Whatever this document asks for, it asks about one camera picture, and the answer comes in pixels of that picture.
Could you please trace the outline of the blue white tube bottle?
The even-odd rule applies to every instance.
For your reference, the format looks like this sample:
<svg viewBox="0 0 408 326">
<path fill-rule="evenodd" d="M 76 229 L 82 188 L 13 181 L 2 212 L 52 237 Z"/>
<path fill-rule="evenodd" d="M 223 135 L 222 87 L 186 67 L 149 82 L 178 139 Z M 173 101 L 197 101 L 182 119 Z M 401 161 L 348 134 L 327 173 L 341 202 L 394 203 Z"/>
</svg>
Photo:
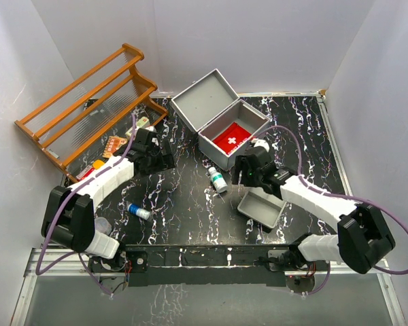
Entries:
<svg viewBox="0 0 408 326">
<path fill-rule="evenodd" d="M 150 221 L 152 220 L 152 213 L 150 211 L 147 211 L 143 208 L 140 208 L 139 206 L 131 203 L 131 202 L 127 202 L 126 203 L 126 210 L 132 214 L 137 216 L 140 219 L 143 219 L 145 221 Z"/>
</svg>

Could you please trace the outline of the grey divider tray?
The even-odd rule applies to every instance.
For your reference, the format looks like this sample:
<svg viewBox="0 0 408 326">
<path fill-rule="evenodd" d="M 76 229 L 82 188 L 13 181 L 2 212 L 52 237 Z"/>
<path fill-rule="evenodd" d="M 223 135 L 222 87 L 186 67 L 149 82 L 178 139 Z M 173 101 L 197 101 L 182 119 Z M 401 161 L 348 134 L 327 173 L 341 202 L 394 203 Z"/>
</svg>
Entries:
<svg viewBox="0 0 408 326">
<path fill-rule="evenodd" d="M 237 210 L 266 228 L 273 229 L 277 225 L 285 206 L 286 201 L 267 194 L 260 188 L 251 188 L 241 199 Z"/>
</svg>

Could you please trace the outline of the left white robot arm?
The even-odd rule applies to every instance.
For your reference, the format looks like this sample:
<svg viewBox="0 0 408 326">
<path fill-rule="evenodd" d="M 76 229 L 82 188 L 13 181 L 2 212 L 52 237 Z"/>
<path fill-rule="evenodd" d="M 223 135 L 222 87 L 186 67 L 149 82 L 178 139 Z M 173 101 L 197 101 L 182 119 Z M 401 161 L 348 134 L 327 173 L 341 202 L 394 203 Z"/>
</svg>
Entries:
<svg viewBox="0 0 408 326">
<path fill-rule="evenodd" d="M 139 128 L 123 145 L 85 179 L 69 187 L 57 186 L 49 195 L 41 235 L 76 253 L 103 258 L 113 271 L 126 265 L 127 255 L 120 242 L 96 230 L 95 211 L 102 201 L 135 175 L 150 176 L 175 167 L 169 141 L 152 128 Z"/>
</svg>

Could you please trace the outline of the red first aid pouch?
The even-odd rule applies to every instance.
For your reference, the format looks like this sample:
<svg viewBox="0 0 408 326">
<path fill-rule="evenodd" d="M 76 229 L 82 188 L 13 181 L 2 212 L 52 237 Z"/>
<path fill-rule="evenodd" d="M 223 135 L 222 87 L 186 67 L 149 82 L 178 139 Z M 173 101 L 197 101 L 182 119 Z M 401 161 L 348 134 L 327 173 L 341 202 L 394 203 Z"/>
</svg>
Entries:
<svg viewBox="0 0 408 326">
<path fill-rule="evenodd" d="M 251 133 L 238 123 L 233 122 L 224 132 L 217 136 L 213 143 L 226 155 L 231 155 L 239 146 L 245 143 Z"/>
</svg>

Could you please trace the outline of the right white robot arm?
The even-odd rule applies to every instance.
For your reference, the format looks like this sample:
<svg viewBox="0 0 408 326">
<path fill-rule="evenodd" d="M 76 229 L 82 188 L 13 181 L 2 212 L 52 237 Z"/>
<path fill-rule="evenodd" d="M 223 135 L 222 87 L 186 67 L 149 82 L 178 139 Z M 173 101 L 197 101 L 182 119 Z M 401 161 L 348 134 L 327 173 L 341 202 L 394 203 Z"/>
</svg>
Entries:
<svg viewBox="0 0 408 326">
<path fill-rule="evenodd" d="M 237 156 L 234 168 L 234 184 L 260 188 L 299 206 L 336 232 L 324 236 L 305 234 L 290 245 L 290 263 L 299 270 L 313 261 L 335 261 L 365 274 L 396 246 L 379 209 L 333 197 L 292 169 L 276 167 L 265 150 L 253 149 L 248 155 Z"/>
</svg>

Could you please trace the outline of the brown glass bottle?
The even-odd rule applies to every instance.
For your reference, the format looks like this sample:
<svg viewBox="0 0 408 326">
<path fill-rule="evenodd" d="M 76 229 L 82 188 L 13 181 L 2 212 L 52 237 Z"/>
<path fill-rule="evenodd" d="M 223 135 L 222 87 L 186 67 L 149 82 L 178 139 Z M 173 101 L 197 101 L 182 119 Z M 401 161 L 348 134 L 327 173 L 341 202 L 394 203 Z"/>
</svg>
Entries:
<svg viewBox="0 0 408 326">
<path fill-rule="evenodd" d="M 92 167 L 93 167 L 95 170 L 98 170 L 98 169 L 100 169 L 104 164 L 105 164 L 104 161 L 102 161 L 102 160 L 96 160 L 96 161 L 94 161 L 94 162 L 92 163 Z"/>
</svg>

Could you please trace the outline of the grey metal case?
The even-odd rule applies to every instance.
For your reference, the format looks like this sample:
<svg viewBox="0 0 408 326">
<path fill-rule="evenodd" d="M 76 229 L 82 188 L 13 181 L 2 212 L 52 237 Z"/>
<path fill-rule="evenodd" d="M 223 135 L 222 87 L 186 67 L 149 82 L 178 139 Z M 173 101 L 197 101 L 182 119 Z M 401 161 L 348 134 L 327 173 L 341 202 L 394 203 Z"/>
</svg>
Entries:
<svg viewBox="0 0 408 326">
<path fill-rule="evenodd" d="M 198 134 L 199 149 L 222 170 L 230 170 L 242 155 L 248 141 L 257 137 L 270 118 L 241 100 L 218 69 L 198 79 L 171 99 L 171 107 L 187 127 Z M 213 140 L 233 122 L 251 133 L 249 139 L 231 155 L 226 155 Z"/>
</svg>

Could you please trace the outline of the white green-label pill bottle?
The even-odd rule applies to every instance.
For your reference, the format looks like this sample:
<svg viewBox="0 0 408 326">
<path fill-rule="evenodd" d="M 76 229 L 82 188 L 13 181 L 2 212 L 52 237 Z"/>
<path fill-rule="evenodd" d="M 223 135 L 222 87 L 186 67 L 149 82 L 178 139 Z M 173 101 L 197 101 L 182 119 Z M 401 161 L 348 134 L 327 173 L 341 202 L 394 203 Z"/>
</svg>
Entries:
<svg viewBox="0 0 408 326">
<path fill-rule="evenodd" d="M 225 192 L 228 188 L 228 185 L 222 176 L 213 166 L 208 168 L 209 178 L 211 183 L 215 187 L 216 191 L 221 194 Z"/>
</svg>

